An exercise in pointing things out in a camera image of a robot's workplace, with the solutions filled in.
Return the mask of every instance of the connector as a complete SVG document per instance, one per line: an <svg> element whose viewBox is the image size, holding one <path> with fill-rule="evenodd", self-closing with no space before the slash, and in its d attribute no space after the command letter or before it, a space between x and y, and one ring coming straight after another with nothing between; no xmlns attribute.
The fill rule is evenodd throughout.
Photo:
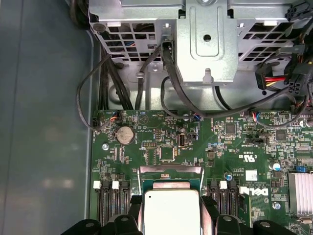
<svg viewBox="0 0 313 235"><path fill-rule="evenodd" d="M294 68L289 79L289 93L301 95L301 90L307 85L313 75L313 65L299 63Z"/></svg>
<svg viewBox="0 0 313 235"><path fill-rule="evenodd" d="M289 22L311 16L313 16L313 0L295 1L285 14L285 17Z"/></svg>
<svg viewBox="0 0 313 235"><path fill-rule="evenodd" d="M270 64L261 64L255 71L255 78L260 90L266 90L265 77L273 77L273 70Z"/></svg>

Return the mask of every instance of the capacitor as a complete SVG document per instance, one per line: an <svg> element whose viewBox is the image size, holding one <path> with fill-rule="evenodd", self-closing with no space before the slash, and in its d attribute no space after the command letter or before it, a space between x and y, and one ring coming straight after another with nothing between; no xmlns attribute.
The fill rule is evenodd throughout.
<svg viewBox="0 0 313 235"><path fill-rule="evenodd" d="M271 162L268 167L271 169L271 170L276 170L276 171L279 171L280 170L280 164L279 163L276 163L276 162Z"/></svg>
<svg viewBox="0 0 313 235"><path fill-rule="evenodd" d="M233 179L233 176L231 175L231 173L225 172L225 173L224 173L224 178L225 178L227 181L231 181L231 180Z"/></svg>

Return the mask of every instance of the yellow wire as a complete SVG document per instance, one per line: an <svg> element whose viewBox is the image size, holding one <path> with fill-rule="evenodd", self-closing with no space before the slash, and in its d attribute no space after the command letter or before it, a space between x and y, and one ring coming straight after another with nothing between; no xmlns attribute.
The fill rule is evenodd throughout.
<svg viewBox="0 0 313 235"><path fill-rule="evenodd" d="M269 86L271 86L271 85L273 85L273 84L275 84L275 83L276 83L276 82L270 82L270 83L267 83L266 86L269 87Z"/></svg>

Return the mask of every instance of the green circuit board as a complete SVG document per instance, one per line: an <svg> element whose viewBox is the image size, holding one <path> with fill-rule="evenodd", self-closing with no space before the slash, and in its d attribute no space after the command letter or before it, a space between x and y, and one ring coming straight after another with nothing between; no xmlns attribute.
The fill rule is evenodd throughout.
<svg viewBox="0 0 313 235"><path fill-rule="evenodd" d="M100 181L108 186L105 192L110 192L112 181L119 181L125 193L112 192L106 198L101 189L91 189L91 219L105 224L115 213L127 212L131 195L140 194L141 166L200 166L204 169L203 195L216 197L221 181L235 184L236 196L234 201L227 199L229 207L222 198L214 198L221 213L233 214L248 226L268 219L296 234L313 234L312 223L301 222L290 211L288 185L288 174L298 166L313 170L313 128L306 125L310 117L280 129L257 125L249 113L183 120L163 111L97 111L94 121L104 123L116 114L118 118L105 129L93 132L91 185ZM259 120L281 124L291 118L288 112L262 112ZM167 170L144 173L140 180L200 177Z"/></svg>

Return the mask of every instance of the sticker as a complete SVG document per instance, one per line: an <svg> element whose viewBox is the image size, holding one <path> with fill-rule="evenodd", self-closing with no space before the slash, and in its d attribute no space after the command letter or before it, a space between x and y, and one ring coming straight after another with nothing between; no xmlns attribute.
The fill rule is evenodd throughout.
<svg viewBox="0 0 313 235"><path fill-rule="evenodd" d="M246 181L258 181L258 171L246 170Z"/></svg>

